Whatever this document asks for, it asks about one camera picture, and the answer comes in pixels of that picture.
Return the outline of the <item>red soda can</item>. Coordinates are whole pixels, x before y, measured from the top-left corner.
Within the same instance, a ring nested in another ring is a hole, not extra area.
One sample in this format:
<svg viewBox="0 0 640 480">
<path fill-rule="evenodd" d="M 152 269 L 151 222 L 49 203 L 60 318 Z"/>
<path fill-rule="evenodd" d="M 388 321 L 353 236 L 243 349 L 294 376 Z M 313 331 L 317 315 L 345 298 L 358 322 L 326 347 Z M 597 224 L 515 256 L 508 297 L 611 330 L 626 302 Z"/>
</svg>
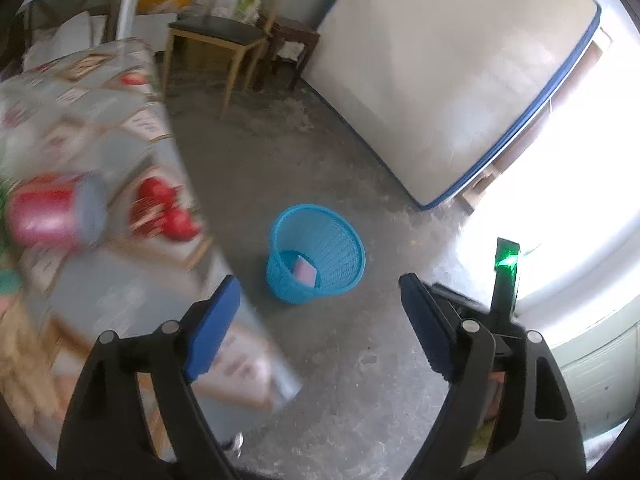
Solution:
<svg viewBox="0 0 640 480">
<path fill-rule="evenodd" d="M 40 174 L 6 202 L 6 226 L 22 247 L 86 250 L 99 244 L 106 224 L 106 187 L 94 172 Z"/>
</svg>

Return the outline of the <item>pink trash in basket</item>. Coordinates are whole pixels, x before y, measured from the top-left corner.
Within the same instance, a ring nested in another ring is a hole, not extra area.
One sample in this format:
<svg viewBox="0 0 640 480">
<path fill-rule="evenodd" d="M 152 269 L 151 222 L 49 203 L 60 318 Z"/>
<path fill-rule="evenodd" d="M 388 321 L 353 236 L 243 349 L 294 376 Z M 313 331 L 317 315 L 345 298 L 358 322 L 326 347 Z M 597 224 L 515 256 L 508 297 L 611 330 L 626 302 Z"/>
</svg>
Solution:
<svg viewBox="0 0 640 480">
<path fill-rule="evenodd" d="M 303 256 L 298 256 L 294 263 L 293 276 L 300 284 L 314 288 L 316 286 L 318 271 Z"/>
</svg>

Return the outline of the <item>blue plastic waste basket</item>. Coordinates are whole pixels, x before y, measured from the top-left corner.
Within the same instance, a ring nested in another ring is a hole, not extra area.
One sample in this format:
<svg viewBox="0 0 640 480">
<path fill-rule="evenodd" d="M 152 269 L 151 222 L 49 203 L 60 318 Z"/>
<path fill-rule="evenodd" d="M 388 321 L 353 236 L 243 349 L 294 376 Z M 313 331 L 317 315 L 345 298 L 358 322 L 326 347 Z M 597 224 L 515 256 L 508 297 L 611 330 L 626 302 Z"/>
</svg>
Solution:
<svg viewBox="0 0 640 480">
<path fill-rule="evenodd" d="M 316 270 L 311 285 L 294 275 L 299 258 Z M 362 279 L 366 263 L 356 230 L 329 208 L 299 204 L 282 211 L 273 222 L 266 281 L 273 295 L 287 304 L 349 292 Z"/>
</svg>

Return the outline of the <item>white mattress blue trim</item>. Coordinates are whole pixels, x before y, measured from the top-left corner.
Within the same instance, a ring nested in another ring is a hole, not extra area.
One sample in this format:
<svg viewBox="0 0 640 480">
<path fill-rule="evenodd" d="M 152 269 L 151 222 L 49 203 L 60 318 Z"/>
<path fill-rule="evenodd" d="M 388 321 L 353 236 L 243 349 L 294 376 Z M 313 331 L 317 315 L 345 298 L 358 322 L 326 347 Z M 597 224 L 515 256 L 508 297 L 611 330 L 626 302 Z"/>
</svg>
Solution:
<svg viewBox="0 0 640 480">
<path fill-rule="evenodd" d="M 336 0 L 305 78 L 431 209 L 550 99 L 600 15 L 596 0 Z"/>
</svg>

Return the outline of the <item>fruit pattern tablecloth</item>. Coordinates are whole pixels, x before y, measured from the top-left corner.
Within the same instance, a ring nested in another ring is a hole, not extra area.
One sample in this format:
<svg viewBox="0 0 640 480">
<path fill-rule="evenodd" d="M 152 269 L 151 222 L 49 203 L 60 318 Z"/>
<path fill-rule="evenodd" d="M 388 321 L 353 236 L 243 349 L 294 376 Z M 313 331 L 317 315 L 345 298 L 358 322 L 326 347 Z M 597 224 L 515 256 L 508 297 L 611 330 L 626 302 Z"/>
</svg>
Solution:
<svg viewBox="0 0 640 480">
<path fill-rule="evenodd" d="M 99 334 L 151 333 L 231 274 L 144 42 L 2 84 L 1 393 L 47 460 Z"/>
</svg>

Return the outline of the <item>dark wooden side table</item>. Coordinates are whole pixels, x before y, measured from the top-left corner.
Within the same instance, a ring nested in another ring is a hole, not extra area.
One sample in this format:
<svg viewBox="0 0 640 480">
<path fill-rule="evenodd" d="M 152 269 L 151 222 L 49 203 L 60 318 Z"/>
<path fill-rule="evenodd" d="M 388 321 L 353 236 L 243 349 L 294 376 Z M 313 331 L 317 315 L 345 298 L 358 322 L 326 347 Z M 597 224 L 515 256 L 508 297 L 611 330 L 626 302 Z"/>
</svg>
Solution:
<svg viewBox="0 0 640 480">
<path fill-rule="evenodd" d="M 269 32 L 269 39 L 262 55 L 257 76 L 253 82 L 256 91 L 264 88 L 269 75 L 275 75 L 282 61 L 295 64 L 288 90 L 293 91 L 302 78 L 314 50 L 318 46 L 320 34 L 302 22 L 277 16 Z"/>
</svg>

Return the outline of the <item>wooden chair black seat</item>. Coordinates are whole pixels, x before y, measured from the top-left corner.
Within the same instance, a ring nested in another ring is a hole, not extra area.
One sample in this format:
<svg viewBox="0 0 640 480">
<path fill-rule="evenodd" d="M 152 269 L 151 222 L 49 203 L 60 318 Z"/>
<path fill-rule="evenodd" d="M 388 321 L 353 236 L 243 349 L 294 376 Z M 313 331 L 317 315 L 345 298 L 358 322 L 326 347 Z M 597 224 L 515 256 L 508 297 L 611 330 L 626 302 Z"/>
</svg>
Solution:
<svg viewBox="0 0 640 480">
<path fill-rule="evenodd" d="M 250 51 L 253 52 L 253 55 L 247 67 L 242 90 L 246 91 L 252 82 L 257 63 L 270 38 L 272 25 L 276 20 L 277 10 L 281 0 L 273 1 L 262 28 L 250 24 L 243 24 L 231 18 L 211 16 L 210 11 L 216 2 L 217 0 L 208 0 L 205 12 L 202 15 L 177 20 L 168 25 L 169 32 L 162 69 L 162 90 L 163 93 L 166 93 L 168 88 L 171 59 L 174 53 L 176 38 L 189 39 L 199 42 L 200 44 L 210 44 L 211 46 L 229 51 L 232 53 L 232 58 L 227 73 L 220 112 L 221 116 L 224 116 L 224 113 L 229 107 L 243 58 L 245 58 L 245 55 Z"/>
</svg>

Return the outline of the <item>green white carton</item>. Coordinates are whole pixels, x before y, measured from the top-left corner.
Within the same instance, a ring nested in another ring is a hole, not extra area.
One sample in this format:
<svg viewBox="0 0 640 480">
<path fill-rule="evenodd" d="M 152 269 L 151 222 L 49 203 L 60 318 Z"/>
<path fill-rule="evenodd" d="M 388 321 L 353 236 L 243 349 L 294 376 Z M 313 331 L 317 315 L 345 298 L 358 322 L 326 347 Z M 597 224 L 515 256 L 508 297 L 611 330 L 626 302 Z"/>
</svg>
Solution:
<svg viewBox="0 0 640 480">
<path fill-rule="evenodd" d="M 260 0 L 235 0 L 231 17 L 240 23 L 254 25 L 258 20 Z"/>
</svg>

